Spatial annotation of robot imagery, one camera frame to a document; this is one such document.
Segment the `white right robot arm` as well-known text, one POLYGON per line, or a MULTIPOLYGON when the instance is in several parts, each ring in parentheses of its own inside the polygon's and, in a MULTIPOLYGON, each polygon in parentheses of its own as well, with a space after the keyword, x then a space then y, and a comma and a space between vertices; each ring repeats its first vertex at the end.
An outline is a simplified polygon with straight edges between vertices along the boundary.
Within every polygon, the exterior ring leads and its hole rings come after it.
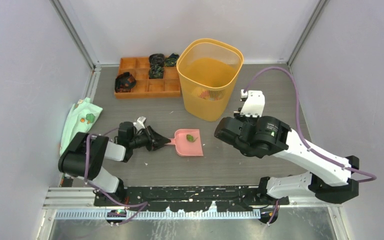
POLYGON ((359 183, 351 178, 348 169, 359 166, 358 157, 338 157, 301 140, 295 130, 275 117, 224 117, 214 136, 246 157, 273 156, 306 170, 287 177, 262 177, 257 198, 263 205, 286 197, 316 197, 327 203, 342 204, 359 195, 359 183))

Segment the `pink plastic dustpan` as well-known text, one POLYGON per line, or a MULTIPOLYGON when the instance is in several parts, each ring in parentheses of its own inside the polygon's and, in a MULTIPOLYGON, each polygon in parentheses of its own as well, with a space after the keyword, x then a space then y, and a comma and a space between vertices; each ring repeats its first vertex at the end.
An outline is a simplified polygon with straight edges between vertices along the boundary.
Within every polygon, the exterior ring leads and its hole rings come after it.
POLYGON ((181 157, 203 157, 203 145, 199 129, 178 129, 174 133, 174 137, 170 138, 171 143, 166 145, 174 146, 176 153, 181 157), (188 142, 186 135, 190 134, 199 137, 195 142, 188 142))

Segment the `green paper scrap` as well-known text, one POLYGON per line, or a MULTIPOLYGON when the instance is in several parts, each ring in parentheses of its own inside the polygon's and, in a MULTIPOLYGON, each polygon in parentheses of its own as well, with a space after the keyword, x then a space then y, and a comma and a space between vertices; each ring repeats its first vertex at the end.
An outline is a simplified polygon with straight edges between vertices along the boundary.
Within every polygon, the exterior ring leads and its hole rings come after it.
POLYGON ((194 143, 195 141, 197 141, 199 139, 199 137, 195 137, 191 134, 187 134, 186 135, 186 140, 190 143, 194 143))

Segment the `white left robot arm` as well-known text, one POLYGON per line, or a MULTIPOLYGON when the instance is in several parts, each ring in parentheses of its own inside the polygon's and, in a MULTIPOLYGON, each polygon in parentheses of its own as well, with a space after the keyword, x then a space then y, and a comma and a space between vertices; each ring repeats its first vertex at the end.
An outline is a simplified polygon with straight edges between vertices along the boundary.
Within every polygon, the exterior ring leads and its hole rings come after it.
POLYGON ((146 148, 152 152, 170 142, 151 126, 138 121, 121 122, 114 142, 106 135, 78 132, 60 157, 58 170, 107 193, 106 200, 118 207, 126 200, 124 182, 104 168, 104 160, 126 163, 135 149, 146 148))

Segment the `yellow mesh waste basket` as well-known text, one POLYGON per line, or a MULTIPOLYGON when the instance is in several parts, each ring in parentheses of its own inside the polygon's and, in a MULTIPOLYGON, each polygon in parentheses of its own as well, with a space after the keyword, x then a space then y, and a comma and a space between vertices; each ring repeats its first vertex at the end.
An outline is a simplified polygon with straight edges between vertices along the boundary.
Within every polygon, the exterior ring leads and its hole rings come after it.
POLYGON ((176 63, 185 110, 208 122, 218 120, 235 88, 244 56, 210 38, 193 41, 176 63))

